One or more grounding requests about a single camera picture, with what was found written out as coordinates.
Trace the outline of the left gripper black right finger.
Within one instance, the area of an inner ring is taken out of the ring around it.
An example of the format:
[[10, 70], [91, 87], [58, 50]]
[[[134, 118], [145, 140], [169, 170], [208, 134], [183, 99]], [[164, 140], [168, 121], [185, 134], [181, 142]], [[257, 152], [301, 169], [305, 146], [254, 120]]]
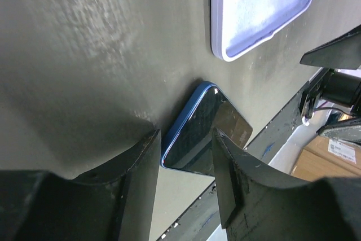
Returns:
[[359, 240], [360, 178], [305, 181], [212, 131], [221, 226], [228, 240]]

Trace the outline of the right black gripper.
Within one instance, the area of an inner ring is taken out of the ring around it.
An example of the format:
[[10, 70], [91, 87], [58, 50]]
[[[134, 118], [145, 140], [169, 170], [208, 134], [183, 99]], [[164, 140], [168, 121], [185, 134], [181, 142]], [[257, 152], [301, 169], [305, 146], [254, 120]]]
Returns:
[[356, 118], [322, 126], [317, 134], [348, 142], [360, 142], [360, 78], [334, 69], [360, 68], [360, 25], [303, 54], [300, 64], [323, 68], [306, 84], [299, 111], [310, 118], [323, 99], [350, 108]]

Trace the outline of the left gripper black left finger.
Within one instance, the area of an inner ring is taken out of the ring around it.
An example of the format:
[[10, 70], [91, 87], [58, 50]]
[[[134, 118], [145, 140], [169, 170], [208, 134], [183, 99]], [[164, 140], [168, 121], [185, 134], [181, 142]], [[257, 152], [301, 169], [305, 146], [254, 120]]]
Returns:
[[1, 171], [1, 239], [148, 240], [160, 156], [161, 133], [153, 130], [75, 179]]

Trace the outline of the lavender phone case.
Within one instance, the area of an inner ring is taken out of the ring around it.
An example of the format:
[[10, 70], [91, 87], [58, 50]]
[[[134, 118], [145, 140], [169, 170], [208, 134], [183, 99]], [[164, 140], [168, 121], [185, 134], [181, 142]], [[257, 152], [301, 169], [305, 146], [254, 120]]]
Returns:
[[231, 62], [299, 17], [312, 0], [210, 0], [214, 56]]

